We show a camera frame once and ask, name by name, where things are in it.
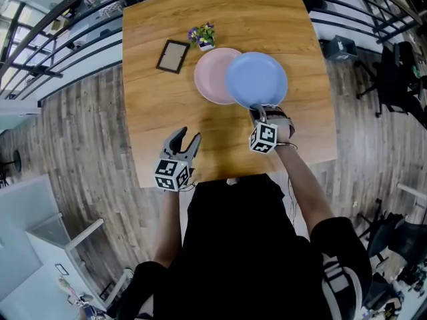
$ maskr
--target wooden floor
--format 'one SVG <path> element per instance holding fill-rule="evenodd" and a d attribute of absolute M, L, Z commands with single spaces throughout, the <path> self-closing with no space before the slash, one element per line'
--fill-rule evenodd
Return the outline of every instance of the wooden floor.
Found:
<path fill-rule="evenodd" d="M 371 64 L 379 60 L 372 53 L 360 56 Z M 357 212 L 373 214 L 379 197 L 385 209 L 420 222 L 423 213 L 414 208 L 414 198 L 396 184 L 427 191 L 427 131 L 410 115 L 385 110 L 375 118 L 376 94 L 356 99 L 370 85 L 367 74 L 351 63 L 327 66 L 338 159 L 312 169 L 336 214 L 357 224 Z M 160 197 L 158 190 L 139 188 L 122 86 L 121 66 L 102 71 L 49 97 L 41 115 L 0 136 L 2 158 L 11 158 L 15 149 L 21 152 L 23 170 L 11 172 L 13 182 L 49 174 L 71 236 L 105 219 L 79 250 L 101 289 L 117 280 L 124 267 L 152 257 Z M 283 175 L 273 176 L 287 188 Z"/>

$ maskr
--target trash bin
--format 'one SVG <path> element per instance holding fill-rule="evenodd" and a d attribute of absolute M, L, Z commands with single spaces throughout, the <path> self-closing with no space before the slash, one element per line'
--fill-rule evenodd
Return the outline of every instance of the trash bin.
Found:
<path fill-rule="evenodd" d="M 348 38 L 336 35 L 325 48 L 325 58 L 330 61 L 348 61 L 357 59 L 356 44 Z"/>

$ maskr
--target black railing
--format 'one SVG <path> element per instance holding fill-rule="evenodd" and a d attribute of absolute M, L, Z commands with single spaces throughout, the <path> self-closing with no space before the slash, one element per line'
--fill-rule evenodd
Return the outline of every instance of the black railing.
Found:
<path fill-rule="evenodd" d="M 377 38 L 377 43 L 383 43 L 417 25 L 422 24 L 421 18 L 415 9 L 412 8 L 413 4 L 408 6 L 405 2 L 400 0 L 361 0 L 361 2 L 363 2 L 366 9 L 340 0 L 304 0 L 309 12 L 315 11 L 318 13 L 333 15 L 335 17 L 367 26 L 368 28 L 360 29 L 355 26 L 339 23 L 339 20 L 329 21 L 318 18 L 312 18 L 313 23 L 322 23 L 363 33 L 373 38 Z M 344 13 L 332 11 L 325 7 L 325 3 L 337 4 L 359 13 L 363 13 L 372 18 L 372 23 Z"/>
<path fill-rule="evenodd" d="M 100 27 L 111 23 L 123 15 L 121 13 L 113 13 L 112 16 L 109 16 L 96 24 L 88 27 L 87 29 L 79 32 L 74 35 L 72 38 L 62 42 L 59 46 L 57 46 L 58 38 L 64 34 L 64 32 L 72 30 L 74 26 L 76 26 L 79 22 L 87 19 L 92 14 L 97 11 L 102 10 L 105 7 L 113 3 L 121 3 L 123 6 L 130 6 L 135 3 L 139 3 L 143 0 L 107 0 L 102 3 L 99 3 L 96 6 L 91 6 L 88 10 L 82 12 L 79 15 L 74 16 L 72 19 L 68 20 L 68 23 L 64 24 L 62 28 L 58 29 L 54 34 L 46 34 L 44 30 L 48 27 L 53 21 L 61 18 L 62 14 L 68 11 L 70 8 L 75 6 L 79 6 L 83 0 L 63 0 L 60 4 L 55 6 L 38 24 L 34 27 L 30 27 L 28 25 L 22 25 L 18 22 L 19 16 L 21 14 L 22 8 L 25 6 L 22 3 L 18 11 L 16 12 L 14 18 L 9 21 L 9 29 L 7 32 L 6 40 L 3 44 L 2 52 L 0 53 L 0 77 L 3 79 L 7 70 L 10 68 L 16 69 L 16 71 L 11 75 L 11 78 L 8 81 L 2 81 L 2 86 L 0 89 L 0 99 L 7 98 L 27 98 L 32 92 L 37 90 L 44 83 L 48 82 L 52 78 L 62 78 L 63 72 L 66 69 L 80 63 L 82 60 L 89 58 L 92 55 L 95 55 L 99 52 L 107 50 L 113 46 L 119 45 L 121 43 L 121 39 L 117 41 L 112 41 L 110 44 L 102 46 L 98 49 L 94 49 L 92 52 L 85 54 L 84 56 L 76 59 L 72 63 L 66 63 L 65 61 L 72 58 L 74 55 L 78 54 L 82 50 L 88 49 L 90 46 L 102 41 L 112 35 L 115 35 L 122 31 L 122 26 L 113 29 L 113 30 L 104 30 L 99 34 L 95 39 L 88 41 L 84 44 L 81 44 L 79 47 L 75 47 L 77 41 L 82 38 L 84 35 L 87 35 L 94 30 L 99 29 Z M 27 36 L 21 41 L 14 40 L 15 32 L 18 27 L 26 27 L 29 29 Z M 34 39 L 42 35 L 46 37 L 46 40 L 40 46 L 35 46 L 32 44 Z M 16 46 L 14 51 L 11 51 L 12 45 Z M 73 51 L 66 55 L 62 55 L 59 58 L 59 52 L 66 49 L 73 48 Z M 18 56 L 25 50 L 30 50 L 32 53 L 22 64 L 18 64 L 15 61 Z M 36 55 L 42 55 L 43 58 L 38 60 L 36 64 L 33 66 L 30 65 L 30 61 L 36 57 Z"/>

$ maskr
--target sleeve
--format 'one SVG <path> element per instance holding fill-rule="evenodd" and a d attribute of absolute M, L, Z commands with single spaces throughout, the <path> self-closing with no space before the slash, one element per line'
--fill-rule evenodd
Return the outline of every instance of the sleeve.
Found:
<path fill-rule="evenodd" d="M 144 302 L 163 284 L 167 269 L 157 262 L 139 264 L 129 287 L 123 292 L 117 305 L 118 320 L 134 320 Z"/>
<path fill-rule="evenodd" d="M 325 219 L 314 227 L 310 241 L 315 250 L 329 257 L 336 256 L 342 266 L 357 274 L 365 298 L 372 281 L 372 268 L 352 222 L 345 217 Z"/>

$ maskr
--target wrist strap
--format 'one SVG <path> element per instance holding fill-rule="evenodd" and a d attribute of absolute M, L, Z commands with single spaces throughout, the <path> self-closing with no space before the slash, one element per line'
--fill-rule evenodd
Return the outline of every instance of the wrist strap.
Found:
<path fill-rule="evenodd" d="M 291 147 L 293 147 L 296 151 L 298 150 L 298 146 L 297 146 L 297 145 L 294 145 L 293 143 L 290 143 L 290 142 L 283 142 L 283 143 L 277 142 L 277 143 L 276 143 L 276 146 L 291 146 Z"/>

